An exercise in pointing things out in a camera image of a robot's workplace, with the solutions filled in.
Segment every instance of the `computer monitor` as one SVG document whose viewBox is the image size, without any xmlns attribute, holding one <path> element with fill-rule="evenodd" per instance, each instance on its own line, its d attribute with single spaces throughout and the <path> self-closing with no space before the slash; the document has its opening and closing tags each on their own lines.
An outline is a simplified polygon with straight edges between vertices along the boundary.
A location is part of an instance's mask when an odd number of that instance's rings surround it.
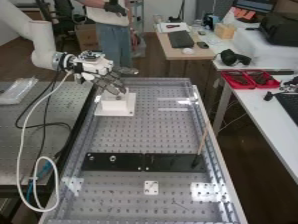
<svg viewBox="0 0 298 224">
<path fill-rule="evenodd" d="M 249 9 L 260 13 L 269 13 L 273 11 L 277 0 L 236 0 L 234 6 L 242 9 Z"/>
</svg>

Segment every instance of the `white cable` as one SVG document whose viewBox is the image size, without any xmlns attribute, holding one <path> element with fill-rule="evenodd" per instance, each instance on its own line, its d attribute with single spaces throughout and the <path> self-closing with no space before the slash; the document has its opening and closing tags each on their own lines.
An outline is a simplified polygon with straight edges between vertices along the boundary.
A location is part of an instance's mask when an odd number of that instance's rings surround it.
<svg viewBox="0 0 298 224">
<path fill-rule="evenodd" d="M 20 144 L 20 151 L 19 151 L 19 155 L 17 155 L 17 161 L 16 161 L 16 186 L 17 186 L 17 191 L 19 191 L 19 195 L 20 195 L 20 198 L 21 198 L 21 201 L 23 203 L 25 204 L 25 206 L 32 209 L 33 211 L 36 212 L 49 212 L 52 211 L 57 205 L 59 205 L 59 201 L 60 201 L 60 196 L 59 196 L 59 171 L 57 171 L 57 167 L 56 167 L 56 164 L 53 162 L 53 160 L 49 158 L 49 157 L 40 157 L 37 159 L 37 162 L 35 164 L 35 172 L 33 172 L 33 194 L 35 194 L 35 200 L 36 200 L 36 203 L 37 203 L 37 206 L 39 208 L 33 207 L 25 200 L 25 197 L 23 195 L 23 192 L 21 192 L 21 186 L 20 186 L 20 161 L 21 161 L 21 152 L 23 152 L 23 148 L 24 148 L 24 137 L 25 137 L 25 127 L 27 127 L 27 123 L 28 123 L 28 120 L 29 120 L 29 117 L 36 109 L 36 107 L 40 105 L 40 103 L 59 90 L 59 88 L 61 87 L 63 83 L 65 82 L 68 76 L 72 75 L 72 71 L 68 72 L 68 74 L 65 75 L 63 81 L 60 82 L 60 84 L 57 85 L 57 87 L 55 88 L 55 90 L 52 92 L 49 92 L 40 100 L 39 102 L 35 104 L 35 106 L 32 107 L 28 115 L 27 115 L 27 118 L 25 118 L 25 121 L 24 121 L 24 125 L 23 125 L 23 130 L 21 130 L 21 144 Z M 36 192 L 36 179 L 37 179 L 37 168 L 39 168 L 39 162 L 40 160 L 47 160 L 52 167 L 53 167 L 53 172 L 55 172 L 55 191 L 56 191 L 56 203 L 55 205 L 48 208 L 48 209 L 44 209 L 40 205 L 40 202 L 39 202 L 39 199 L 37 199 L 37 192 Z"/>
<path fill-rule="evenodd" d="M 232 102 L 230 104 L 229 104 L 229 106 L 228 106 L 228 108 L 226 108 L 226 110 L 229 110 L 236 104 L 238 104 L 240 103 L 240 101 L 234 101 L 234 102 Z"/>
<path fill-rule="evenodd" d="M 238 121 L 244 116 L 246 115 L 246 113 L 244 113 L 238 118 L 236 118 L 232 122 L 229 122 L 225 127 L 220 130 L 220 132 L 230 125 L 233 124 L 236 121 Z"/>
<path fill-rule="evenodd" d="M 212 9 L 213 15 L 214 15 L 214 11 L 216 11 L 216 5 L 217 5 L 217 0 L 213 1 L 213 9 Z"/>
</svg>

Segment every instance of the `box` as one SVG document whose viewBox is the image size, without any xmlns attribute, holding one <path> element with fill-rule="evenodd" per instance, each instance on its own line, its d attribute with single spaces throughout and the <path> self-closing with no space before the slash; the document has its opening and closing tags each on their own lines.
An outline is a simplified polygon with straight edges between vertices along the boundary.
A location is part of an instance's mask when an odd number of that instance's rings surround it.
<svg viewBox="0 0 298 224">
<path fill-rule="evenodd" d="M 96 24 L 83 24 L 76 26 L 76 35 L 81 51 L 100 50 Z"/>
<path fill-rule="evenodd" d="M 217 23 L 214 33 L 221 39 L 233 39 L 236 27 Z"/>
</svg>

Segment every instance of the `wire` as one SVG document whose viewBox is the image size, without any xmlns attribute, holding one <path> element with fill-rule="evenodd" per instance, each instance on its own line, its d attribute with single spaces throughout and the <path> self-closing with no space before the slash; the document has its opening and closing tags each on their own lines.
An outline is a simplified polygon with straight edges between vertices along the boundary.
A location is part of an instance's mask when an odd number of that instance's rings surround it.
<svg viewBox="0 0 298 224">
<path fill-rule="evenodd" d="M 24 116 L 25 112 L 28 111 L 28 109 L 32 107 L 32 105 L 35 104 L 35 102 L 40 99 L 40 97 L 44 95 L 44 93 L 48 91 L 49 87 L 52 86 L 55 80 L 56 80 L 56 76 L 53 78 L 53 80 L 51 81 L 49 85 L 47 86 L 47 88 L 44 89 L 44 91 L 40 93 L 40 95 L 33 99 L 33 101 L 29 103 L 29 105 L 25 107 L 24 111 L 21 112 L 21 114 L 19 115 L 17 119 L 16 119 L 16 122 L 15 122 L 15 126 L 16 128 L 19 129 L 23 129 L 23 127 L 19 125 L 19 122 L 20 122 L 20 119 L 21 117 Z M 45 126 L 55 126 L 55 125 L 59 125 L 59 126 L 65 126 L 69 130 L 72 130 L 71 126 L 64 123 L 64 122 L 53 122 L 53 123 L 48 123 L 45 124 Z M 37 127 L 43 127 L 44 124 L 37 124 L 37 125 L 32 125 L 32 126 L 28 126 L 27 129 L 29 128 L 37 128 Z"/>
<path fill-rule="evenodd" d="M 217 58 L 217 55 L 218 55 L 218 54 L 221 54 L 221 53 L 217 53 L 217 54 L 216 54 L 216 56 L 214 56 L 213 59 L 212 59 L 213 61 L 214 61 L 214 59 Z"/>
<path fill-rule="evenodd" d="M 27 123 L 28 123 L 28 120 L 29 120 L 29 117 L 36 109 L 36 107 L 40 105 L 40 103 L 60 89 L 63 83 L 65 82 L 68 76 L 72 75 L 72 72 L 68 72 L 68 74 L 65 75 L 63 81 L 60 82 L 59 86 L 55 88 L 53 91 L 51 91 L 40 100 L 39 102 L 35 104 L 35 106 L 32 107 L 28 115 L 27 115 L 27 118 L 25 118 L 25 121 L 24 121 L 24 126 L 23 126 L 23 129 L 21 129 L 21 144 L 20 144 L 20 151 L 19 151 L 19 155 L 17 155 L 17 162 L 16 162 L 16 185 L 17 185 L 17 191 L 19 191 L 19 194 L 20 194 L 20 198 L 23 200 L 23 203 L 27 205 L 28 208 L 31 208 L 33 211 L 36 212 L 49 212 L 52 211 L 57 205 L 59 205 L 59 201 L 60 201 L 60 195 L 59 195 L 59 171 L 57 171 L 57 167 L 56 167 L 56 164 L 55 162 L 52 161 L 52 159 L 47 156 L 41 156 L 39 159 L 37 159 L 37 162 L 35 164 L 35 172 L 33 172 L 33 195 L 35 195 L 35 200 L 36 200 L 36 203 L 39 205 L 39 208 L 33 207 L 25 200 L 24 198 L 24 195 L 23 195 L 23 191 L 21 191 L 21 186 L 20 186 L 20 161 L 21 161 L 21 153 L 23 153 L 23 148 L 24 148 L 24 137 L 25 137 L 25 130 L 27 130 Z M 37 198 L 37 192 L 36 192 L 36 180 L 37 180 L 37 168 L 39 168 L 39 163 L 41 160 L 47 160 L 52 167 L 53 167 L 53 172 L 55 172 L 55 191 L 56 191 L 56 203 L 55 205 L 45 209 L 40 206 L 40 201 L 39 201 L 39 198 Z"/>
<path fill-rule="evenodd" d="M 15 126 L 16 126 L 16 128 L 23 129 L 23 127 L 19 126 L 19 121 L 20 121 L 23 115 L 25 114 L 25 112 L 28 111 L 28 109 L 31 108 L 31 106 L 33 105 L 33 103 L 40 99 L 40 97 L 41 97 L 41 96 L 44 95 L 44 93 L 48 91 L 48 89 L 51 88 L 51 86 L 52 86 L 51 91 L 53 91 L 53 88 L 55 88 L 55 85 L 56 85 L 56 82 L 57 82 L 57 78 L 59 78 L 60 72 L 61 72 L 61 71 L 60 71 L 59 68 L 57 68 L 55 78 L 53 78 L 53 80 L 51 81 L 49 85 L 47 86 L 47 88 L 44 89 L 44 91 L 40 93 L 40 95 L 33 99 L 33 101 L 29 103 L 29 105 L 27 106 L 27 108 L 24 109 L 24 111 L 21 112 L 21 114 L 19 115 L 17 120 L 16 120 L 16 122 L 15 122 Z M 64 122 L 47 123 L 47 113 L 48 113 L 49 100 L 51 100 L 51 96 L 49 96 L 49 98 L 48 98 L 48 100 L 47 100 L 47 105 L 45 105 L 45 110 L 44 110 L 44 122 L 43 122 L 43 124 L 40 124 L 40 125 L 33 125 L 33 126 L 27 127 L 27 129 L 28 129 L 28 128 L 43 128 L 43 140 L 41 140 L 41 146 L 40 146 L 39 154 L 37 154 L 37 156 L 36 156 L 35 164 L 36 164 L 36 162 L 37 162 L 37 158 L 40 157 L 40 155 L 41 155 L 41 153 L 43 153 L 43 150 L 44 150 L 45 136 L 47 136 L 47 133 L 45 133 L 45 128 L 47 128 L 47 126 L 65 126 L 65 127 L 68 128 L 69 132 L 72 131 L 71 126 L 69 126 L 67 123 L 64 123 Z M 59 158 L 61 152 L 64 151 L 64 149 L 65 149 L 65 147 L 67 147 L 67 145 L 68 145 L 68 142 L 69 142 L 69 137 L 68 137 L 68 140 L 67 140 L 67 143 L 65 143 L 63 149 L 55 154 L 55 157 L 53 157 L 55 159 Z M 28 201 L 28 202 L 29 202 L 29 195 L 31 195 L 31 192 L 32 192 L 32 184 L 33 184 L 32 180 L 28 180 L 28 188 L 27 188 L 27 201 Z"/>
<path fill-rule="evenodd" d="M 184 20 L 184 8 L 185 8 L 185 0 L 182 0 L 181 8 L 180 8 L 180 14 L 178 18 Z"/>
<path fill-rule="evenodd" d="M 229 110 L 229 109 L 230 109 L 236 104 L 238 104 L 238 103 L 240 103 L 238 100 L 233 101 L 233 102 L 228 105 L 226 110 Z"/>
<path fill-rule="evenodd" d="M 217 5 L 217 0 L 213 1 L 213 7 L 212 7 L 212 13 L 214 15 L 214 11 L 216 11 L 216 5 Z"/>
<path fill-rule="evenodd" d="M 37 174 L 37 179 L 43 178 L 44 174 L 47 174 L 51 169 L 52 169 L 52 165 L 51 165 L 49 162 L 47 162 L 41 171 Z M 27 199 L 28 203 L 31 202 L 32 190 L 33 190 L 33 182 L 31 181 L 29 182 L 29 188 L 28 188 L 27 195 L 25 195 L 25 199 Z"/>
<path fill-rule="evenodd" d="M 230 125 L 233 124 L 236 121 L 238 121 L 245 115 L 248 115 L 246 113 L 244 113 L 238 118 L 236 118 L 232 122 L 229 122 L 225 127 L 220 130 L 220 132 Z"/>
</svg>

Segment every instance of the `keyboard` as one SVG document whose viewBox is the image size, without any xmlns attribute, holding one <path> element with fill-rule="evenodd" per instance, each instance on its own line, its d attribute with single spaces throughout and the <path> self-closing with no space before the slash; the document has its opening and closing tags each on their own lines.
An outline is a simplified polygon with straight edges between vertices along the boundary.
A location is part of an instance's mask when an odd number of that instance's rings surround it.
<svg viewBox="0 0 298 224">
<path fill-rule="evenodd" d="M 298 125 L 298 94 L 278 93 L 276 97 L 293 121 Z"/>
<path fill-rule="evenodd" d="M 193 38 L 188 31 L 177 31 L 168 33 L 170 39 L 170 45 L 173 48 L 192 48 L 194 45 Z"/>
</svg>

